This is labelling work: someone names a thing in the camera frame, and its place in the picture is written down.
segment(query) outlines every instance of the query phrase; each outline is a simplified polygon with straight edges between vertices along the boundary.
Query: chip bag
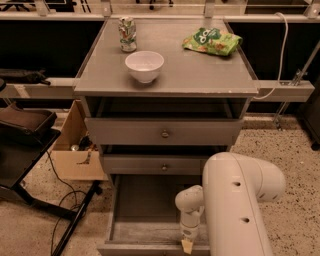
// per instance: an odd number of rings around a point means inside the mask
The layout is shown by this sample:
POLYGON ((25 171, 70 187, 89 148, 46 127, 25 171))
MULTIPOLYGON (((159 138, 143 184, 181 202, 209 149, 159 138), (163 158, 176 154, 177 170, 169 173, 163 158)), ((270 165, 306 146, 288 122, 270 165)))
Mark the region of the chip bag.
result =
POLYGON ((199 28, 199 30, 185 38, 182 47, 197 52, 228 56, 241 44, 240 36, 228 33, 217 28, 199 28))

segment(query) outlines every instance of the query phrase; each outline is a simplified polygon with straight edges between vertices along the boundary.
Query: drawer knob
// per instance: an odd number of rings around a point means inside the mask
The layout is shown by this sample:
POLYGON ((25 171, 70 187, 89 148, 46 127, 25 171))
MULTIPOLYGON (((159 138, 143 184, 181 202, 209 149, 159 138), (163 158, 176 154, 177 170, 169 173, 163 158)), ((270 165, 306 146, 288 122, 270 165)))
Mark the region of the drawer knob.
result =
POLYGON ((168 165, 163 164, 162 167, 161 167, 161 170, 164 171, 164 172, 168 171, 168 165))
POLYGON ((162 138, 168 138, 169 137, 169 133, 167 132, 167 130, 163 130, 161 133, 162 138))

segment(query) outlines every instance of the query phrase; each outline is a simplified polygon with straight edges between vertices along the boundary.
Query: countertop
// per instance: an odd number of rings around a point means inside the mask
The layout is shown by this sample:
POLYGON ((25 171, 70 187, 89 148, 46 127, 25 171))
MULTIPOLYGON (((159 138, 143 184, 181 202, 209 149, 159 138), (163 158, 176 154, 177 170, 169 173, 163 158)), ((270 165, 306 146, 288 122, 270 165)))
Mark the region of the countertop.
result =
POLYGON ((128 73, 118 32, 118 19, 110 18, 75 87, 78 96, 143 97, 253 97, 259 81, 253 80, 239 51, 229 57, 182 48, 182 41, 200 27, 227 30, 223 20, 135 19, 138 51, 163 55, 160 76, 150 85, 128 73))

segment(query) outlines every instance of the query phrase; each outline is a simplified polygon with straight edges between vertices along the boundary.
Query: speckled floor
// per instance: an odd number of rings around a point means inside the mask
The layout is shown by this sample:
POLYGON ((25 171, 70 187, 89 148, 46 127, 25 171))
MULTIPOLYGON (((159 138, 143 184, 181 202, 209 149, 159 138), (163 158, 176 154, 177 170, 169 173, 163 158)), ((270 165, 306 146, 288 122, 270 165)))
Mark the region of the speckled floor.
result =
MULTIPOLYGON (((248 115, 231 151, 259 157, 278 165, 287 180, 286 193, 276 203, 260 204, 275 256, 320 255, 320 151, 312 151, 308 133, 287 116, 282 131, 266 115, 248 115)), ((89 182, 70 182, 76 190, 87 191, 89 182)), ((59 182, 47 157, 43 157, 26 178, 27 190, 35 197, 59 203, 70 188, 59 182)), ((112 200, 108 182, 95 195, 63 255, 100 255, 112 200)), ((26 205, 0 200, 0 255, 50 255, 51 238, 57 218, 26 205)), ((54 243, 68 223, 59 222, 54 243)))

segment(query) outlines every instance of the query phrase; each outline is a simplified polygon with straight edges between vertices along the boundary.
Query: soda can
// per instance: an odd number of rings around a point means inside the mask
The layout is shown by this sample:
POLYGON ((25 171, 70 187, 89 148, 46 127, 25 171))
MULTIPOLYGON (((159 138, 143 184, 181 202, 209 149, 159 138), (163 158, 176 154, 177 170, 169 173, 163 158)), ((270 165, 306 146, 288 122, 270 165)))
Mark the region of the soda can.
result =
POLYGON ((124 52, 133 52, 137 49, 136 24, 131 17, 119 19, 120 47, 124 52))

